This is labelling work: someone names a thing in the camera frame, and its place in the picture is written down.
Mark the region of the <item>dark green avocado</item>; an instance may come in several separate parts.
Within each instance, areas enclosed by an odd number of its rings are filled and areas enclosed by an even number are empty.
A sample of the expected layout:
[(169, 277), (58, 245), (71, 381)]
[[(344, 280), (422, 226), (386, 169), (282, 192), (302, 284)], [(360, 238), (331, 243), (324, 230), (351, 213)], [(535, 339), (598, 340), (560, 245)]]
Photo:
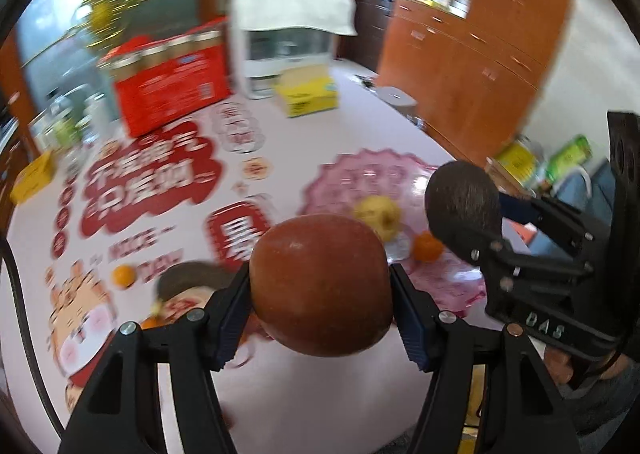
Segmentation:
[(474, 264), (475, 250), (464, 249), (458, 229), (478, 229), (492, 237), (502, 236), (499, 191), (489, 175), (474, 163), (456, 160), (440, 166), (428, 181), (424, 194), (428, 228), (459, 259)]

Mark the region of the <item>orange mandarin cluster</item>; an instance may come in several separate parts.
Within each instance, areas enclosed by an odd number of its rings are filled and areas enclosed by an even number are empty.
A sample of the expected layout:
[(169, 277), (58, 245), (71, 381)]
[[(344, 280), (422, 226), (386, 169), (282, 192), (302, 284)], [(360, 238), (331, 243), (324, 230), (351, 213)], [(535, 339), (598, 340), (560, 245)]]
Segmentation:
[(167, 321), (165, 318), (163, 318), (162, 315), (152, 314), (149, 317), (145, 318), (140, 324), (140, 326), (142, 329), (153, 329), (153, 328), (165, 326), (166, 324), (167, 324)]

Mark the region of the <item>yellow pear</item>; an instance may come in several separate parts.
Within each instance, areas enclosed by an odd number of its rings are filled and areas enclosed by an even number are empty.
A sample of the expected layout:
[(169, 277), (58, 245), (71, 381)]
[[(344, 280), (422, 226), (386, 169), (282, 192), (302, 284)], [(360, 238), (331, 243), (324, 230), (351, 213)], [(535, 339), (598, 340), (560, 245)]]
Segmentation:
[(386, 196), (364, 197), (354, 206), (352, 215), (373, 229), (384, 243), (399, 233), (402, 212), (398, 204)]

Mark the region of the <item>orange mandarin alone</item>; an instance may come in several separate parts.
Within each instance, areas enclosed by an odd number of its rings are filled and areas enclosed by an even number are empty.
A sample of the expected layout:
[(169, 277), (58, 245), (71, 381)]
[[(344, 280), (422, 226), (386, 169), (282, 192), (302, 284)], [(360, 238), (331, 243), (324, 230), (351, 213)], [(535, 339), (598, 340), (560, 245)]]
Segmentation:
[(128, 289), (137, 281), (137, 269), (128, 264), (116, 266), (111, 279), (118, 289)]

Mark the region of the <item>red apple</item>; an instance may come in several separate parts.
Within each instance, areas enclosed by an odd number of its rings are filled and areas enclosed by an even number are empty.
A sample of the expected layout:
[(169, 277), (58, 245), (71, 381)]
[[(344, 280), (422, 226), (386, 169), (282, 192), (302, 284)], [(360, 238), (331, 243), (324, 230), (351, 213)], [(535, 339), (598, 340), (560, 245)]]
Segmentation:
[(342, 215), (302, 215), (268, 229), (250, 255), (250, 296), (265, 332), (307, 356), (367, 350), (393, 321), (383, 243)]

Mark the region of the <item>cardboard box with bags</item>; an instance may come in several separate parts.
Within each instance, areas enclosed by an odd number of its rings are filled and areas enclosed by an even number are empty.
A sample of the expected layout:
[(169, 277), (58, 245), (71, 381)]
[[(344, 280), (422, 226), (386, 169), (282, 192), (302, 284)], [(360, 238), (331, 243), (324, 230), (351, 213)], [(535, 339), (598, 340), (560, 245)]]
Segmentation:
[(586, 195), (591, 196), (591, 179), (585, 165), (592, 149), (587, 137), (574, 136), (550, 157), (541, 145), (521, 135), (486, 160), (485, 171), (501, 192), (512, 196), (538, 197), (559, 195), (571, 181), (581, 179)]

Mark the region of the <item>orange wooden cabinets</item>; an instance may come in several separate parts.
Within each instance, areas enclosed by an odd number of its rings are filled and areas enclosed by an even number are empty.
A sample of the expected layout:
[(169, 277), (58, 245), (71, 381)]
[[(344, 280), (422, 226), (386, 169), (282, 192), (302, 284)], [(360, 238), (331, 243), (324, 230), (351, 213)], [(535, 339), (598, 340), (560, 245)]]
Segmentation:
[(397, 0), (376, 83), (412, 96), (436, 140), (484, 165), (524, 125), (568, 6), (570, 0), (471, 0), (458, 17)]

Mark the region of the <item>pink plastic fruit bowl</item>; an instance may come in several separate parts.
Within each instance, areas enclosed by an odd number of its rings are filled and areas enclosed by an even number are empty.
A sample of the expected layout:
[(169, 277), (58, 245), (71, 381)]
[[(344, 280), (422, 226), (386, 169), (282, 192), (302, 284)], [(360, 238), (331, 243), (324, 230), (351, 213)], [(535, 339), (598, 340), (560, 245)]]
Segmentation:
[(340, 154), (303, 189), (299, 212), (362, 215), (384, 236), (387, 259), (400, 263), (417, 289), (439, 309), (465, 317), (485, 298), (485, 283), (480, 270), (428, 236), (424, 194), (436, 170), (393, 149)]

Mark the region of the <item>printed pink tablecloth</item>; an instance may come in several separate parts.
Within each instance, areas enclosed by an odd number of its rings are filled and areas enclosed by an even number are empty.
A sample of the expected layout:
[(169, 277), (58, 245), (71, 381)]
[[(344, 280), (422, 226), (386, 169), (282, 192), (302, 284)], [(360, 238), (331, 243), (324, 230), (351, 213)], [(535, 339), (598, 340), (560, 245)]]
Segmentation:
[[(299, 215), (303, 189), (340, 154), (393, 149), (439, 167), (450, 154), (332, 69), (338, 107), (288, 118), (271, 98), (231, 96), (110, 149), (90, 149), (77, 177), (63, 173), (18, 206), (9, 244), (43, 378), (38, 392), (18, 331), (12, 290), (1, 287), (1, 350), (26, 434), (53, 453), (62, 422), (107, 344), (152, 311), (168, 267), (206, 261), (235, 269), (271, 226)], [(116, 266), (137, 269), (128, 289)], [(431, 378), (410, 362), (396, 328), (356, 356), (303, 356), (250, 326), (216, 373), (218, 400), (241, 453), (372, 453), (412, 427)]]

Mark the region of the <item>yellow tissue box right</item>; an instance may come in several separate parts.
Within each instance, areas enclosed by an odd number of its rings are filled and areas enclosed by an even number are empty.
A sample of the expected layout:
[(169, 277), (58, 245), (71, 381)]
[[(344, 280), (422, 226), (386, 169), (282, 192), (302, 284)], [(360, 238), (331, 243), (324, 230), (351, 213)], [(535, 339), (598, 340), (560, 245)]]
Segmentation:
[(272, 87), (273, 96), (288, 118), (338, 107), (338, 91), (326, 64), (287, 69)]

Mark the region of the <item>yellow flat box left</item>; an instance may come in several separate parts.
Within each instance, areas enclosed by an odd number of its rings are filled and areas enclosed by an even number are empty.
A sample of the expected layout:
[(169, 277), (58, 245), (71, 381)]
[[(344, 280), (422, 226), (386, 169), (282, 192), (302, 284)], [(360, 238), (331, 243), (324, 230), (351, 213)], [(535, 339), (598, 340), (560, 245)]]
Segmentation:
[(46, 151), (17, 175), (10, 195), (12, 203), (21, 205), (29, 200), (48, 186), (54, 176), (54, 152)]

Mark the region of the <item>clear plastic bottle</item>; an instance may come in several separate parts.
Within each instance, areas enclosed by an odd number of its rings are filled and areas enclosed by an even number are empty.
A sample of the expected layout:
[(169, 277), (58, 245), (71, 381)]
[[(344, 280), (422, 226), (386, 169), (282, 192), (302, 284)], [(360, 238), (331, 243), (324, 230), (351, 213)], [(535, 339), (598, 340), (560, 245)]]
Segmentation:
[(72, 102), (66, 96), (54, 92), (50, 111), (52, 130), (58, 141), (58, 147), (63, 151), (67, 161), (77, 160), (82, 153), (82, 138), (77, 128)]

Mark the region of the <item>white countertop appliance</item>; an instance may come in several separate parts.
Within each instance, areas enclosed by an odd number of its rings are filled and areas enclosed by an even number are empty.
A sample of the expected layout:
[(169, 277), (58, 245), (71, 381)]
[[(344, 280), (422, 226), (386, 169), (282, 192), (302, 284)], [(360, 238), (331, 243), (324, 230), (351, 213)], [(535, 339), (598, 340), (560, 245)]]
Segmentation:
[(330, 59), (329, 32), (292, 28), (241, 31), (228, 19), (229, 52), (235, 88), (248, 98), (272, 95), (272, 86), (290, 68), (324, 64)]

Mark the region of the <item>white cloth on appliance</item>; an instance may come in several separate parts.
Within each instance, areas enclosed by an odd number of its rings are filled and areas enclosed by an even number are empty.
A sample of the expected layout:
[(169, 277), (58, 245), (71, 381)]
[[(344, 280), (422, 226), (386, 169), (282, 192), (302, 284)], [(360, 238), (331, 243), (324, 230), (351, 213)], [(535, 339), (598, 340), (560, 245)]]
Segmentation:
[(230, 0), (231, 23), (241, 31), (304, 28), (356, 36), (355, 0)]

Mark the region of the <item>red drink pack box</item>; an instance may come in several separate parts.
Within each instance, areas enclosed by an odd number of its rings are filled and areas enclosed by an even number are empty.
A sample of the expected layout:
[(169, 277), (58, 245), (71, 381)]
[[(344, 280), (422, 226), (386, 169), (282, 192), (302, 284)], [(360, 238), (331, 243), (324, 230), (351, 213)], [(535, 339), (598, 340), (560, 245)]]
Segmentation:
[(120, 117), (133, 139), (231, 95), (227, 19), (218, 17), (166, 39), (148, 36), (100, 59), (116, 91)]

